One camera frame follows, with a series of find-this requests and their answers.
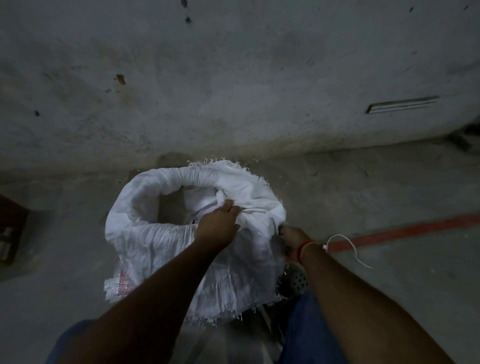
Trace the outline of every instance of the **white string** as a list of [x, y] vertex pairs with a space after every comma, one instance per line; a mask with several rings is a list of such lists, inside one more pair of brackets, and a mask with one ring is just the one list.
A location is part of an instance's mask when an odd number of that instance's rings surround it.
[[353, 251], [355, 252], [355, 260], [356, 260], [357, 262], [359, 262], [360, 264], [362, 264], [363, 266], [365, 266], [365, 267], [367, 267], [367, 268], [373, 269], [371, 266], [366, 265], [365, 263], [363, 263], [363, 262], [359, 259], [359, 256], [358, 256], [358, 254], [357, 254], [357, 248], [355, 247], [355, 245], [353, 245], [352, 241], [351, 241], [349, 238], [347, 238], [345, 235], [342, 235], [342, 234], [332, 235], [332, 236], [330, 237], [330, 239], [328, 239], [327, 244], [324, 244], [324, 246], [323, 246], [324, 250], [325, 250], [327, 253], [328, 253], [328, 243], [330, 243], [330, 240], [332, 240], [332, 238], [334, 238], [334, 237], [336, 237], [336, 236], [341, 236], [342, 238], [348, 240], [348, 242], [350, 243], [350, 245], [351, 245], [352, 248], [353, 248]]

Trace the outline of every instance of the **white wall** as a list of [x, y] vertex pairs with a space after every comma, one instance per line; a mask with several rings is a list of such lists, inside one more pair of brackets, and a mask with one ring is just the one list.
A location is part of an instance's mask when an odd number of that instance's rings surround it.
[[[479, 9], [190, 0], [187, 25], [180, 0], [5, 0], [1, 176], [442, 135], [480, 112]], [[441, 98], [428, 109], [364, 113], [374, 102], [433, 95]]]

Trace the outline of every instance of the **person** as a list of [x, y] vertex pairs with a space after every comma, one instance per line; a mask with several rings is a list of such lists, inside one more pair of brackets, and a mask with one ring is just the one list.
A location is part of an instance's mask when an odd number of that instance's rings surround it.
[[[237, 230], [226, 200], [200, 220], [194, 242], [98, 320], [66, 331], [48, 364], [167, 363], [202, 277]], [[288, 259], [313, 293], [297, 300], [279, 363], [453, 363], [396, 302], [362, 281], [301, 229], [282, 227]]]

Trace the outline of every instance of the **red wristband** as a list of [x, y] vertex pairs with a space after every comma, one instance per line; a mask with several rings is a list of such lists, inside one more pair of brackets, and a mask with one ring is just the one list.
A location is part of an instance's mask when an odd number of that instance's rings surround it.
[[307, 240], [307, 241], [303, 242], [302, 244], [300, 244], [300, 246], [297, 248], [297, 260], [299, 261], [300, 264], [301, 264], [301, 259], [300, 259], [301, 250], [302, 250], [303, 247], [304, 247], [305, 245], [307, 245], [308, 243], [314, 243], [314, 242], [315, 242], [315, 240], [312, 240], [312, 239]]

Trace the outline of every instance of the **gray floor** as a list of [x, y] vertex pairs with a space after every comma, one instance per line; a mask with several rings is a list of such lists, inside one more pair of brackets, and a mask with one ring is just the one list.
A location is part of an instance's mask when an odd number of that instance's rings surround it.
[[[312, 237], [350, 235], [475, 211], [480, 206], [480, 158], [448, 143], [243, 161], [281, 198], [291, 225]], [[0, 186], [33, 210], [17, 264], [0, 270], [2, 363], [42, 363], [55, 339], [110, 306], [103, 280], [114, 249], [103, 238], [106, 213], [128, 171]], [[398, 300], [458, 363], [480, 361], [480, 229], [450, 231], [336, 254], [348, 268]], [[173, 362], [224, 363], [226, 329], [190, 356], [203, 330], [185, 328]], [[239, 345], [254, 345], [248, 339]], [[266, 355], [261, 346], [259, 352]]]

